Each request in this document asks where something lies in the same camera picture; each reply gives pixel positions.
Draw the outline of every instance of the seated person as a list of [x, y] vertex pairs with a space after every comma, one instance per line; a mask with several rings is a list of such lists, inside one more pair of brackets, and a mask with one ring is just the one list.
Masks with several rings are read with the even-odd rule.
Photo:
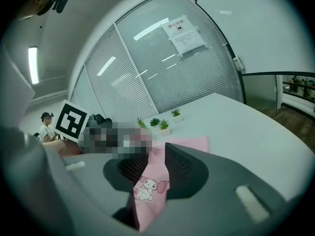
[[56, 139], [56, 134], [48, 127], [51, 124], [51, 118], [52, 116], [47, 112], [41, 115], [43, 125], [39, 129], [39, 139], [42, 143], [52, 142]]

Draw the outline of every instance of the pixelated area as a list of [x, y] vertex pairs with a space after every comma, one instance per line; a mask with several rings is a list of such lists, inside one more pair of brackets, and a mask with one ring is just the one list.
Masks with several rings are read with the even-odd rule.
[[113, 122], [107, 127], [86, 127], [78, 146], [83, 153], [111, 153], [113, 159], [129, 159], [152, 149], [152, 133], [130, 123]]

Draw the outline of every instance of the white shirt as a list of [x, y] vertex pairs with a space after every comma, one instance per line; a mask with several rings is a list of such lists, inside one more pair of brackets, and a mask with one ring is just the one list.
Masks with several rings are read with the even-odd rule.
[[55, 133], [44, 124], [39, 129], [39, 139], [43, 143], [44, 137], [47, 135], [49, 138], [51, 138]]

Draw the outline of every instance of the person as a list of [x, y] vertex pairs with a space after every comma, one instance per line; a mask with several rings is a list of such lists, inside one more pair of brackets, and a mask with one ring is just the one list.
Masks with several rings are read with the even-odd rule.
[[56, 139], [56, 134], [48, 127], [51, 124], [51, 118], [52, 116], [47, 112], [43, 112], [41, 115], [43, 125], [39, 129], [39, 137], [42, 143], [52, 142]]
[[17, 20], [27, 19], [34, 15], [45, 14], [54, 4], [54, 0], [27, 0], [16, 15]]

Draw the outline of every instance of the white ceiling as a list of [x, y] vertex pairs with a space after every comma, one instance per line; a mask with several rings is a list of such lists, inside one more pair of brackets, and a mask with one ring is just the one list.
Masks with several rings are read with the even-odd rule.
[[83, 44], [95, 25], [119, 1], [69, 0], [61, 14], [50, 10], [43, 16], [12, 24], [5, 46], [30, 84], [28, 48], [38, 47], [39, 84], [33, 85], [35, 98], [67, 89], [67, 75]]

